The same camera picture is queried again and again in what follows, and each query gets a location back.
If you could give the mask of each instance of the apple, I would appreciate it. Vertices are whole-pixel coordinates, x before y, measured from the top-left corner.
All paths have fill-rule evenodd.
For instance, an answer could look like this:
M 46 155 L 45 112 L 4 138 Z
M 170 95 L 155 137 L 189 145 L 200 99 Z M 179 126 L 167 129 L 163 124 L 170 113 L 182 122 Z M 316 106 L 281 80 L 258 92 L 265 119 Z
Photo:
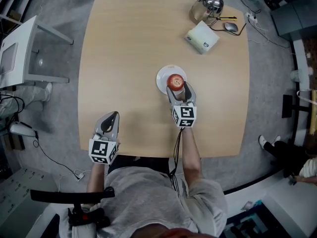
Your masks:
M 167 85 L 170 87 L 173 91 L 179 91 L 184 86 L 184 79 L 179 74 L 172 74 L 167 79 Z

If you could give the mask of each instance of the shoe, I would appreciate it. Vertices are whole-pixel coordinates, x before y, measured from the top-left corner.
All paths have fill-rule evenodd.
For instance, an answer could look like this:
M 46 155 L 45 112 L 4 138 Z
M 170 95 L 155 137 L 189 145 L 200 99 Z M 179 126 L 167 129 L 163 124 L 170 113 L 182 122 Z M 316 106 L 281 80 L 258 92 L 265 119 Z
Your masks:
M 275 142 L 277 142 L 277 141 L 281 141 L 281 136 L 277 136 L 277 137 L 274 139 L 274 141 L 273 141 L 273 143 L 272 143 L 272 146 L 275 146 Z
M 260 144 L 262 149 L 264 149 L 264 145 L 265 145 L 266 142 L 267 141 L 265 140 L 265 138 L 262 135 L 260 135 L 259 136 L 259 144 Z
M 53 84 L 51 82 L 49 82 L 48 85 L 45 87 L 45 91 L 48 93 L 48 96 L 44 101 L 47 102 L 51 99 L 51 94 L 53 91 Z

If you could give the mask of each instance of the gray carpet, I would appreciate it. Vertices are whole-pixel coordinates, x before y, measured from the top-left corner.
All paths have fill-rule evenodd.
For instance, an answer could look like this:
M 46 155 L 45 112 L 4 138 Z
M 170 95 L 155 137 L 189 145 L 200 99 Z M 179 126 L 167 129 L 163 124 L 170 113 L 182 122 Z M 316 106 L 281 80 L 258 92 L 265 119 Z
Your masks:
M 69 46 L 39 32 L 35 46 L 40 53 L 33 57 L 32 71 L 66 76 L 70 78 L 70 83 L 54 85 L 51 100 L 42 112 L 25 110 L 20 114 L 22 121 L 39 130 L 40 144 L 46 153 L 71 169 L 90 170 L 92 166 L 88 153 L 79 148 L 77 92 L 81 49 L 93 1 L 32 0 L 25 17 L 27 20 L 37 14 L 43 22 L 75 40 L 74 45 Z M 239 0 L 224 0 L 224 3 L 243 12 L 248 11 Z M 277 36 L 268 8 L 261 3 L 247 3 L 254 9 L 262 9 L 258 21 L 267 30 L 269 38 L 288 46 L 289 43 Z M 266 42 L 249 24 L 246 31 L 250 40 Z M 225 190 L 250 182 L 274 169 L 270 165 L 274 158 L 258 144 L 260 134 L 271 141 L 277 135 L 287 140 L 292 130 L 293 121 L 281 118 L 282 95 L 295 87 L 289 76 L 294 66 L 291 49 L 255 42 L 249 41 L 250 96 L 240 155 L 202 160 L 205 177 L 220 182 Z M 42 66 L 38 65 L 40 59 L 43 59 Z M 45 157 L 39 148 L 35 149 L 31 138 L 24 140 L 26 150 L 15 153 L 22 165 L 50 172 L 56 181 L 69 173 L 66 168 Z M 75 182 L 72 176 L 64 177 L 61 190 L 84 191 L 87 179 L 88 174 L 80 182 Z

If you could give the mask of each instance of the kettle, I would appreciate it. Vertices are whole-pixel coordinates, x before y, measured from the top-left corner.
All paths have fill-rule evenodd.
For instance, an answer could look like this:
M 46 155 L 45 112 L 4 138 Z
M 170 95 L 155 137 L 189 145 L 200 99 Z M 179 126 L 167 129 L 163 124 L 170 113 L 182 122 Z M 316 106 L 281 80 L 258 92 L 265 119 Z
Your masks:
M 195 24 L 203 21 L 211 26 L 216 23 L 222 9 L 223 0 L 197 0 L 189 12 L 189 17 Z

